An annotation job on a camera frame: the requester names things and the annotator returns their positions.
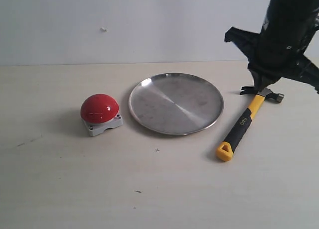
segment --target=table surface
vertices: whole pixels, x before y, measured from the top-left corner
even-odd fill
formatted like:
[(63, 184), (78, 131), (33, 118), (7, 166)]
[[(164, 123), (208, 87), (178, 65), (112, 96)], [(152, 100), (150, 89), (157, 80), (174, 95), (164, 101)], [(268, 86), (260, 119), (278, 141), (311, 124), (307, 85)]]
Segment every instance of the table surface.
[[(128, 97), (141, 80), (182, 72), (213, 83), (224, 111), (211, 128), (168, 137), (138, 125)], [(313, 229), (319, 226), (319, 96), (281, 79), (223, 163), (215, 148), (252, 96), (247, 62), (0, 67), (3, 229)], [(124, 125), (88, 137), (90, 95), (120, 104)]]

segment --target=red button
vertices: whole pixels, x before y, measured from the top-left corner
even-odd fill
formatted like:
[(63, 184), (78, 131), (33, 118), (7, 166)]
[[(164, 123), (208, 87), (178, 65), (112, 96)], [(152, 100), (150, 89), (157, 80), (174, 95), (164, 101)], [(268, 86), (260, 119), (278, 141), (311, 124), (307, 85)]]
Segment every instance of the red button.
[(104, 94), (92, 95), (81, 107), (81, 117), (89, 123), (105, 123), (119, 112), (119, 105), (112, 97)]

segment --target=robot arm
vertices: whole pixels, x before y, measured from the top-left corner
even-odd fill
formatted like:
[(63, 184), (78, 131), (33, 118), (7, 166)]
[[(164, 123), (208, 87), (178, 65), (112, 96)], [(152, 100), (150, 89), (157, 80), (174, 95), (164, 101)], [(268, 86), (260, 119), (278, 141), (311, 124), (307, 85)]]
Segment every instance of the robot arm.
[(270, 0), (260, 33), (235, 27), (225, 34), (248, 58), (256, 90), (281, 77), (315, 87), (319, 69), (304, 52), (319, 29), (319, 0)]

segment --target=hammer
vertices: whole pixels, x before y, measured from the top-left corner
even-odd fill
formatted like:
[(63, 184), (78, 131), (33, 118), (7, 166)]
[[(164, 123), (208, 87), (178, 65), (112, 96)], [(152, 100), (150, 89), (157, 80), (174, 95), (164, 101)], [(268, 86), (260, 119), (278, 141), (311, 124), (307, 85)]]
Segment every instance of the hammer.
[(254, 86), (244, 86), (241, 88), (241, 90), (241, 95), (255, 94), (256, 96), (248, 108), (239, 117), (233, 128), (226, 136), (225, 140), (216, 150), (216, 156), (225, 162), (232, 159), (237, 145), (244, 136), (264, 100), (272, 99), (275, 102), (280, 103), (284, 98), (283, 94), (275, 94), (268, 88), (258, 92)]

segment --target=metal plate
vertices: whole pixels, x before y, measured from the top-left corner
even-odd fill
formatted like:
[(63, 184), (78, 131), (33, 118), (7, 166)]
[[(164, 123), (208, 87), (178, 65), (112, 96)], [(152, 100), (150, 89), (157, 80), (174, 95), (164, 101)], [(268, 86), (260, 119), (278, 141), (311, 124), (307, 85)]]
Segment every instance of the metal plate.
[(146, 128), (169, 135), (186, 135), (212, 126), (223, 107), (223, 97), (215, 86), (184, 73), (145, 79), (132, 90), (129, 98), (135, 120)]

